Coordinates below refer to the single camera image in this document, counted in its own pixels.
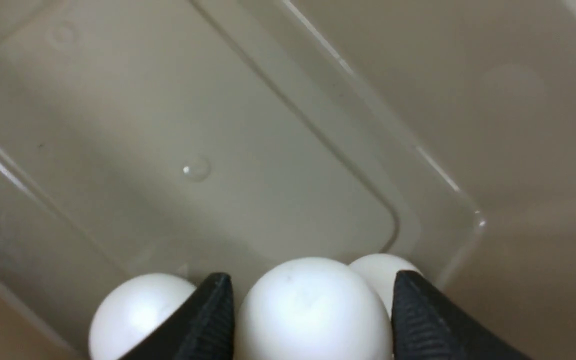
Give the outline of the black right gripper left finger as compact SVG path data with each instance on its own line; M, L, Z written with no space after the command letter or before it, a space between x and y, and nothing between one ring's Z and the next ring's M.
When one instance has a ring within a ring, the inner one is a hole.
M122 359L232 360L235 325L232 278L225 272L213 272Z

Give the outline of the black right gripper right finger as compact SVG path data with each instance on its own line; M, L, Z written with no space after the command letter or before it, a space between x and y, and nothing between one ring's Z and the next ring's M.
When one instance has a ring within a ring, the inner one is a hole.
M397 273L391 302L396 360L528 360L413 270Z

